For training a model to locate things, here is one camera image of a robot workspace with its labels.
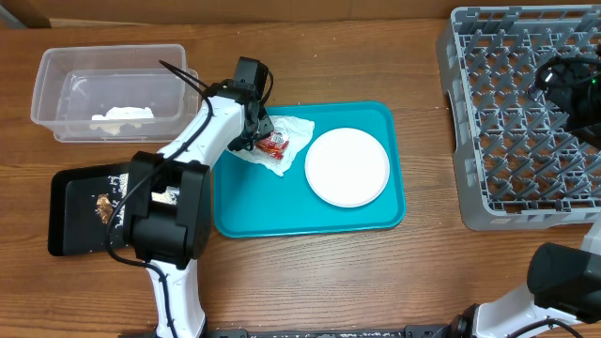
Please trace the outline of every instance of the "clear plastic bin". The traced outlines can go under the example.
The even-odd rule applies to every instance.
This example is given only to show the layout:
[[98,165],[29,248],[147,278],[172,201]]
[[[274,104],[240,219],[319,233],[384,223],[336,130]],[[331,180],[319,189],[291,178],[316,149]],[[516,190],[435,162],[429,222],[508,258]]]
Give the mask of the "clear plastic bin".
[[[31,119],[60,142],[171,141],[197,113],[198,94],[159,60],[187,69],[181,45],[50,49],[39,66]],[[154,117],[92,120],[114,107],[148,107]]]

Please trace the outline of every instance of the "black container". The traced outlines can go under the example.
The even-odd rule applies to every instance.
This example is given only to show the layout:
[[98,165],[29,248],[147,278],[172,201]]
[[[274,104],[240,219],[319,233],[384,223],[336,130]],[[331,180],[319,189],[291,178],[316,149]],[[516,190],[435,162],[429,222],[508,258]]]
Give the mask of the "black container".
[[[127,174],[128,167],[128,162],[98,165],[64,170],[54,175],[48,227],[50,254],[62,256],[104,251],[107,225],[96,211],[98,196],[108,194],[113,206],[120,202],[122,193],[115,177]],[[125,247],[122,226],[116,227],[111,237],[114,248]]]

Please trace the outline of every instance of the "red wrapper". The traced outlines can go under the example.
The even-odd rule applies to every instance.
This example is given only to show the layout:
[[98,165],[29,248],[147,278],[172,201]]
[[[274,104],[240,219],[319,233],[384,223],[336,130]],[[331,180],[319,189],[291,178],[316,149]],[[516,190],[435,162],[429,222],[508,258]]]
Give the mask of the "red wrapper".
[[274,159],[281,160],[284,157],[284,151],[288,148],[288,139],[288,135],[272,131],[270,136],[257,142],[255,145]]

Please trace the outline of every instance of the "gray dish rack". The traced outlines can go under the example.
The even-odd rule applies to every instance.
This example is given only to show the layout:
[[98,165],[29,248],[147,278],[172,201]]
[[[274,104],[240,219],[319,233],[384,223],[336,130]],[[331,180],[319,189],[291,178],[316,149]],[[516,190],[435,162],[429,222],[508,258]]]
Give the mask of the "gray dish rack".
[[473,230],[591,223],[601,154],[562,128],[567,114],[525,94],[555,55],[597,57],[601,6],[456,8],[437,41],[455,121],[461,216]]

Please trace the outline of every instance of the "white plate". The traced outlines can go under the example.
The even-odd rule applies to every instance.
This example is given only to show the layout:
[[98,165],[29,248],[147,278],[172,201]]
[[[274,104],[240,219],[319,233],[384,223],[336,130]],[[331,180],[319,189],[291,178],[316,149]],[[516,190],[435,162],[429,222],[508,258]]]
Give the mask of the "white plate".
[[309,148],[304,172],[311,189],[337,207],[360,207],[378,197],[391,173],[384,147],[352,128],[328,131]]

